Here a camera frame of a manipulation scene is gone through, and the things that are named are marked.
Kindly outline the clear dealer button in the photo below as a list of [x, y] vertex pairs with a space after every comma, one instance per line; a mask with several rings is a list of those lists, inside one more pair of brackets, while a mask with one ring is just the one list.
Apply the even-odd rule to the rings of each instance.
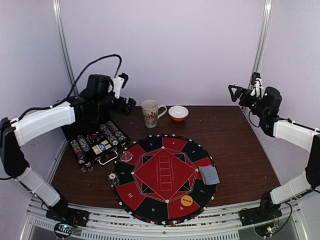
[[123, 151], [119, 159], [122, 162], [128, 163], [133, 159], [133, 154], [130, 151]]

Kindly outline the poker chip stack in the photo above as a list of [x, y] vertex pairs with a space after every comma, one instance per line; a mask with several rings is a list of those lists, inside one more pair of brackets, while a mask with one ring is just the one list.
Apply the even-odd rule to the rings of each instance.
[[108, 179], [113, 187], [117, 187], [120, 185], [120, 179], [115, 172], [112, 172], [108, 175]]

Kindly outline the orange big blind button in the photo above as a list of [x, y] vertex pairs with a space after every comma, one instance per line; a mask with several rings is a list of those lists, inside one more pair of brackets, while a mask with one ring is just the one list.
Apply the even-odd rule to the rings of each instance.
[[180, 199], [180, 203], [185, 206], [185, 207], [189, 207], [193, 204], [193, 198], [189, 195], [183, 195]]

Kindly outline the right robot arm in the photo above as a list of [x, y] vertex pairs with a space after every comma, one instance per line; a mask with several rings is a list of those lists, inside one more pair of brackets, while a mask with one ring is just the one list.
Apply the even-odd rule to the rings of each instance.
[[256, 210], [259, 220], [268, 220], [276, 207], [293, 198], [314, 191], [320, 185], [320, 131], [289, 118], [278, 115], [282, 102], [281, 93], [274, 87], [263, 87], [263, 81], [258, 72], [251, 78], [252, 89], [237, 85], [229, 85], [231, 100], [241, 107], [249, 108], [251, 113], [259, 118], [258, 127], [269, 137], [284, 140], [309, 154], [305, 170], [299, 176], [286, 184], [264, 194], [264, 204]]

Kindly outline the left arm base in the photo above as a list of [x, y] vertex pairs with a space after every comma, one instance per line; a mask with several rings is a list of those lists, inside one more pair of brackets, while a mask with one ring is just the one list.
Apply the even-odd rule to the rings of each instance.
[[69, 238], [76, 228], [86, 227], [90, 215], [86, 210], [70, 207], [66, 208], [65, 213], [61, 213], [46, 203], [42, 203], [41, 208], [46, 211], [46, 218], [57, 222], [53, 227], [53, 233], [62, 240]]

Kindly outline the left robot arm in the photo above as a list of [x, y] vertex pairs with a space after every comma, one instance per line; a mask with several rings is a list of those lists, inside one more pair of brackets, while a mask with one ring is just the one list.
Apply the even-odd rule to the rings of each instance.
[[128, 79], [125, 73], [114, 78], [91, 74], [86, 88], [78, 96], [68, 96], [49, 107], [38, 107], [23, 117], [12, 120], [5, 117], [0, 121], [0, 159], [5, 173], [51, 207], [53, 215], [61, 222], [72, 218], [68, 202], [30, 167], [21, 147], [60, 127], [65, 128], [63, 132], [67, 138], [94, 131], [110, 118], [110, 111], [130, 115], [136, 101], [120, 96]]

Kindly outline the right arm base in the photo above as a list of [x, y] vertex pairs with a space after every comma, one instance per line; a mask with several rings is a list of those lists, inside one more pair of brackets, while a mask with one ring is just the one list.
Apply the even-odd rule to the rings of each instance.
[[260, 207], [243, 208], [238, 212], [242, 226], [260, 224], [265, 221], [274, 220], [282, 216], [279, 208], [268, 208], [267, 210]]

